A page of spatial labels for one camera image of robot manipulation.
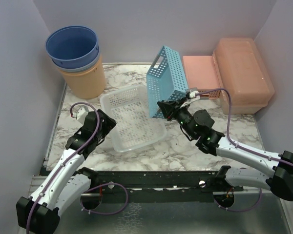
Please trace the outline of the large orange lidded container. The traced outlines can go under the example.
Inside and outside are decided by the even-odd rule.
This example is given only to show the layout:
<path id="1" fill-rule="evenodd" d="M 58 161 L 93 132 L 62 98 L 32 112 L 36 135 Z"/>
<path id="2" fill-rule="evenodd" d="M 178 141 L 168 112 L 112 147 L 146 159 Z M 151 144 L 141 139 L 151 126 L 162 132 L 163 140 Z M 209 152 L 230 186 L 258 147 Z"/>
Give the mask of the large orange lidded container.
<path id="1" fill-rule="evenodd" d="M 231 113 L 255 114 L 266 107 L 274 87 L 251 38 L 222 38 L 212 54 L 220 86 L 230 93 Z"/>

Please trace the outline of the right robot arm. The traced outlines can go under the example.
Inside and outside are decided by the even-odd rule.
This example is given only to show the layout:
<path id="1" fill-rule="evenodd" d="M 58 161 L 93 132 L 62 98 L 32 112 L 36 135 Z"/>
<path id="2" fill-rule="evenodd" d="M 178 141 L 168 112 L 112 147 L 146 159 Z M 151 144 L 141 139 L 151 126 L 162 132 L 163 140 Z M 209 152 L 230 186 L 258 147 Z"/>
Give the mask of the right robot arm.
<path id="1" fill-rule="evenodd" d="M 191 114 L 183 101 L 159 101 L 166 120 L 176 120 L 190 140 L 205 154 L 229 158 L 251 169 L 228 168 L 214 179 L 215 187 L 225 191 L 230 186 L 249 186 L 271 191 L 277 197 L 293 201 L 293 153 L 273 153 L 231 140 L 212 128 L 214 120 L 206 110 Z"/>

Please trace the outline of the light blue perforated basket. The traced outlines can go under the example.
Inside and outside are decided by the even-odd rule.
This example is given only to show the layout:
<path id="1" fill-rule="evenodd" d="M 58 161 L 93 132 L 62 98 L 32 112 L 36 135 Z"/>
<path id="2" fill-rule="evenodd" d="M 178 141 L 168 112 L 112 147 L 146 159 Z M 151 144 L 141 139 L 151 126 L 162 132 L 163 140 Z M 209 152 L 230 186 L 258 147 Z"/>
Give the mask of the light blue perforated basket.
<path id="1" fill-rule="evenodd" d="M 182 61 L 177 51 L 163 46 L 146 74 L 150 118 L 163 118 L 159 101 L 176 101 L 188 89 Z"/>

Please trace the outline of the pink perforated plastic basket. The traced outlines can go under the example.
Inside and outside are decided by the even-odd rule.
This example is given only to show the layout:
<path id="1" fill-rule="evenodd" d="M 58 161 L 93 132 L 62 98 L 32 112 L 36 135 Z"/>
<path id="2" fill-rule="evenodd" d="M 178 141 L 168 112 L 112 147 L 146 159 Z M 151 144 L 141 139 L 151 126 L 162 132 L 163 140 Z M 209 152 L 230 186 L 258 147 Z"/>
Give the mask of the pink perforated plastic basket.
<path id="1" fill-rule="evenodd" d="M 212 56 L 183 56 L 182 64 L 189 88 L 199 92 L 220 88 Z"/>

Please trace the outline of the white perforated plastic basket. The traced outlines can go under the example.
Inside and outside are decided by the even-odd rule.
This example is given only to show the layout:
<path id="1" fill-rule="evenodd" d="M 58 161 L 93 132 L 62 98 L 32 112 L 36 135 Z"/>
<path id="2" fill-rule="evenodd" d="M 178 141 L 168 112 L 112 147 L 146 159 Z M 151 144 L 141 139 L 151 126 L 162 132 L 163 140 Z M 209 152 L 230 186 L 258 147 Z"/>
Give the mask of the white perforated plastic basket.
<path id="1" fill-rule="evenodd" d="M 116 121 L 110 132 L 113 148 L 123 153 L 163 140 L 167 134 L 161 119 L 149 117 L 147 87 L 131 85 L 101 96 L 102 110 Z"/>

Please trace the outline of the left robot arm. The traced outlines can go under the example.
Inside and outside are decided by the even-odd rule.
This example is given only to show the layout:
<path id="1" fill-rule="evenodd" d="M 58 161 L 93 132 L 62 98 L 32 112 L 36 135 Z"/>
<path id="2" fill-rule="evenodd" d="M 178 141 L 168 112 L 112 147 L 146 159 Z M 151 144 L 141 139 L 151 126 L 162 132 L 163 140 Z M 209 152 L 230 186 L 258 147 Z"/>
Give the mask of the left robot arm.
<path id="1" fill-rule="evenodd" d="M 93 192 L 98 180 L 77 169 L 116 126 L 102 110 L 86 112 L 81 108 L 77 120 L 82 127 L 72 135 L 56 166 L 44 182 L 17 204 L 18 225 L 35 234 L 52 234 L 65 210 L 83 192 Z"/>

